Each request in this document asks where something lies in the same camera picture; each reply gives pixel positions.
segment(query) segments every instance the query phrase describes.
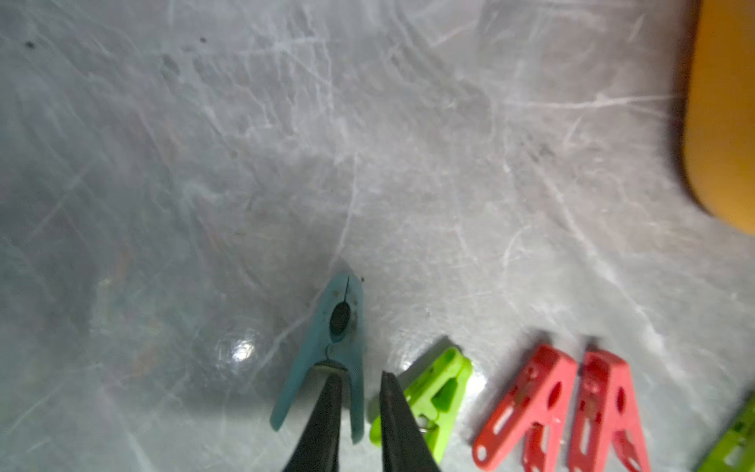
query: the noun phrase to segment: yellow object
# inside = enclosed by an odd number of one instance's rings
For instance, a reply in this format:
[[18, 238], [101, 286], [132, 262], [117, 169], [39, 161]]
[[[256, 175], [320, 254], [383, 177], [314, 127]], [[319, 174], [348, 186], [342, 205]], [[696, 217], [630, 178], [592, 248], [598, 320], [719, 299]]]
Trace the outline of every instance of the yellow object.
[[704, 0], [684, 166], [700, 202], [755, 235], [755, 2]]

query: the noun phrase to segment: lime green clothespin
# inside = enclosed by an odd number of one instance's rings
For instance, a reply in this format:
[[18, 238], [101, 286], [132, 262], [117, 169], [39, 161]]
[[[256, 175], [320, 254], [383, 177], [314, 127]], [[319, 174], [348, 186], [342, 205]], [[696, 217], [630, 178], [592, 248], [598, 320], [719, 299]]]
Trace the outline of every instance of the lime green clothespin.
[[755, 393], [698, 472], [755, 471]]
[[[459, 349], [450, 347], [404, 390], [414, 418], [427, 419], [427, 426], [421, 429], [425, 430], [427, 447], [438, 464], [443, 459], [471, 375], [472, 362]], [[376, 446], [382, 443], [379, 416], [372, 423], [370, 440]]]

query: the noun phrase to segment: gray plastic surface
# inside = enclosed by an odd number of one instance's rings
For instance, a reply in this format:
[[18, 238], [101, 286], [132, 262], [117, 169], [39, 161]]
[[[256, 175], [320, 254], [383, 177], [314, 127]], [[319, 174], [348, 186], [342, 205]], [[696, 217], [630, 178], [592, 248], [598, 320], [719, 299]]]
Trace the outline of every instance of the gray plastic surface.
[[444, 472], [544, 332], [624, 357], [693, 468], [755, 379], [755, 240], [676, 164], [693, 4], [3, 0], [0, 470], [283, 469], [342, 259], [368, 401], [443, 336], [473, 361]]

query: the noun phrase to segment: red clothespin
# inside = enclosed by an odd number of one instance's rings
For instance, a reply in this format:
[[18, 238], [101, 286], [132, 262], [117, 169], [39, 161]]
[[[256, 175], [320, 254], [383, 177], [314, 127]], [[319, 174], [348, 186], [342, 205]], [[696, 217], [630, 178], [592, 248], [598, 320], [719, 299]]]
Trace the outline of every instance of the red clothespin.
[[650, 472], [629, 364], [604, 350], [588, 352], [577, 406], [571, 472], [602, 472], [611, 443], [627, 469]]
[[526, 436], [526, 472], [553, 472], [576, 377], [571, 357], [541, 344], [475, 440], [477, 467], [494, 470]]

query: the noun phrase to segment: plastic clothespin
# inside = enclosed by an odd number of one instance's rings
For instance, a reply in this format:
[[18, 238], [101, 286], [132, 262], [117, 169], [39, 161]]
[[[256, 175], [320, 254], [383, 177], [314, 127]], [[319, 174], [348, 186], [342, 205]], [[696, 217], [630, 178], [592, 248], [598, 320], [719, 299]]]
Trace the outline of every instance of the plastic clothespin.
[[359, 277], [341, 273], [320, 295], [310, 332], [301, 347], [278, 398], [270, 425], [280, 429], [308, 371], [317, 365], [345, 370], [351, 397], [351, 440], [365, 433], [365, 388], [362, 355], [365, 346], [364, 294]]
[[[471, 375], [472, 362], [459, 349], [450, 347], [404, 390], [414, 417], [427, 419], [424, 439], [438, 464], [451, 438]], [[370, 440], [376, 446], [382, 443], [380, 416], [372, 423]]]
[[588, 352], [577, 401], [571, 472], [602, 472], [611, 443], [627, 469], [650, 472], [629, 364], [608, 351]]
[[477, 467], [494, 470], [524, 436], [525, 470], [553, 472], [576, 376], [570, 356], [541, 344], [475, 440]]
[[752, 472], [755, 470], [755, 393], [723, 434], [698, 472]]

